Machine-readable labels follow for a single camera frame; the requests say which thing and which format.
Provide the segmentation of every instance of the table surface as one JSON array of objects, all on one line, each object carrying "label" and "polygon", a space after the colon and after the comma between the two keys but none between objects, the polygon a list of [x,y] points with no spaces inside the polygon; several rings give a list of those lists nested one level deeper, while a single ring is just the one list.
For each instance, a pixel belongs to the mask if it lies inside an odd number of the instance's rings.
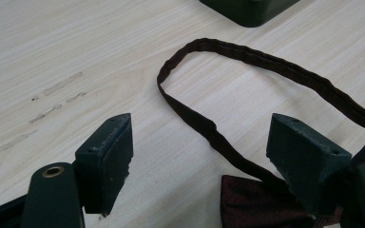
[{"label": "table surface", "polygon": [[[244,28],[198,0],[0,0],[0,204],[76,149],[107,118],[132,115],[130,175],[106,218],[86,227],[221,227],[221,175],[250,178],[167,105],[157,74],[208,37],[276,55],[329,79],[365,107],[365,1],[302,0]],[[351,153],[365,129],[316,93],[212,53],[190,54],[164,83],[213,120],[241,154],[265,157],[272,113],[298,118]]]}]

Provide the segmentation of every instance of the maroon cloth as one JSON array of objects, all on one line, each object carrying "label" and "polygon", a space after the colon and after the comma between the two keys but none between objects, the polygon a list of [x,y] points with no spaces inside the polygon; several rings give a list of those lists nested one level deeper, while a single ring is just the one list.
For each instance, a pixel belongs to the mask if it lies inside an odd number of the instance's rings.
[{"label": "maroon cloth", "polygon": [[311,216],[290,194],[270,191],[261,181],[221,177],[223,227],[307,227]]},{"label": "maroon cloth", "polygon": [[[183,58],[195,51],[210,51],[228,58],[242,61],[248,65],[261,67],[280,74],[300,85],[313,89],[321,98],[333,105],[350,120],[365,128],[365,109],[352,100],[349,95],[334,87],[330,81],[300,66],[283,59],[265,54],[249,47],[238,46],[212,39],[195,40],[178,50],[161,68],[157,85],[167,103],[193,129],[203,135],[210,145],[221,153],[232,165],[242,172],[261,181],[223,177],[221,187],[221,219],[224,228],[236,227],[323,227],[337,223],[341,208],[331,218],[319,217],[311,220],[291,195],[284,180],[277,178],[265,168],[244,158],[223,135],[215,123],[188,106],[168,95],[162,82]],[[365,145],[353,157],[352,168],[365,164]],[[337,191],[347,195],[346,184],[352,182],[344,175],[337,183]],[[346,197],[337,195],[338,202]]]}]

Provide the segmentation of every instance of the strap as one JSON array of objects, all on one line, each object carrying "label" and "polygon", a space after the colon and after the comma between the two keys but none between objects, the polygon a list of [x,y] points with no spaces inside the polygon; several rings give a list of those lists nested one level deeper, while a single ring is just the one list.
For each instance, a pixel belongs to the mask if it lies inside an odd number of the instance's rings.
[{"label": "strap", "polygon": [[[217,130],[215,123],[169,96],[162,88],[162,82],[168,77],[171,70],[187,54],[194,51],[216,52],[225,57],[242,61],[248,65],[272,70],[300,85],[313,89],[320,97],[333,105],[346,117],[365,128],[365,109],[362,106],[352,100],[346,93],[334,87],[329,80],[300,66],[249,47],[207,38],[195,40],[178,50],[164,63],[157,78],[158,88],[165,100],[188,125],[203,135],[209,141],[210,145],[221,153],[231,164],[242,172],[260,179],[264,184],[273,186],[278,191],[287,191],[287,185],[284,180],[277,178],[263,167],[245,159]],[[353,157],[354,166],[363,163],[365,163],[365,145]]]}]

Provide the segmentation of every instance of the hole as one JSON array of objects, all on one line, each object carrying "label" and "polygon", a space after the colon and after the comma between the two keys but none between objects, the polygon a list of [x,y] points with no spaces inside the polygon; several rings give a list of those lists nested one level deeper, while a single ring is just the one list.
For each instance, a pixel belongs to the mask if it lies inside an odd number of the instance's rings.
[{"label": "hole", "polygon": [[50,168],[46,169],[43,172],[43,177],[53,178],[53,177],[56,177],[56,176],[62,174],[64,172],[64,170],[65,169],[62,166],[53,166],[53,167],[50,167]]}]

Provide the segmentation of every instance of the scratch mark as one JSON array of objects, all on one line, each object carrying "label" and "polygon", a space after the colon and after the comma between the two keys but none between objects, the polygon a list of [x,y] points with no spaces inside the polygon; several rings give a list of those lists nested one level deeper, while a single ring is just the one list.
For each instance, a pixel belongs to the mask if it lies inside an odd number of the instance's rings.
[{"label": "scratch mark", "polygon": [[31,100],[34,102],[36,100],[40,99],[40,97],[38,95],[35,95],[34,97],[31,98]]},{"label": "scratch mark", "polygon": [[7,150],[7,149],[9,149],[9,148],[11,148],[11,147],[13,147],[13,146],[15,146],[16,144],[20,143],[21,141],[27,139],[30,135],[34,134],[37,131],[38,130],[35,129],[35,130],[33,130],[33,131],[31,131],[31,132],[29,132],[27,134],[24,134],[24,135],[21,135],[21,136],[16,137],[14,140],[12,140],[12,141],[4,144],[4,145],[1,145],[0,146],[0,153],[3,152],[3,151],[5,151],[5,150]]},{"label": "scratch mark", "polygon": [[78,97],[85,97],[86,94],[87,94],[86,92],[80,92],[78,95],[67,99],[67,103],[71,103],[71,102],[75,101]]},{"label": "scratch mark", "polygon": [[61,83],[58,83],[52,87],[47,88],[46,90],[43,91],[44,95],[49,96],[50,94],[60,90],[61,88],[65,87],[66,85],[70,84],[71,82],[73,82],[73,80],[80,78],[83,76],[82,72],[79,72],[75,75],[73,75],[72,77],[67,78],[66,80],[62,81]]},{"label": "scratch mark", "polygon": [[43,118],[45,118],[49,113],[51,113],[52,111],[58,110],[62,107],[61,104],[57,104],[56,106],[54,106],[50,111],[39,114],[36,118],[32,119],[31,121],[29,121],[30,124],[33,124],[34,122],[40,121]]}]

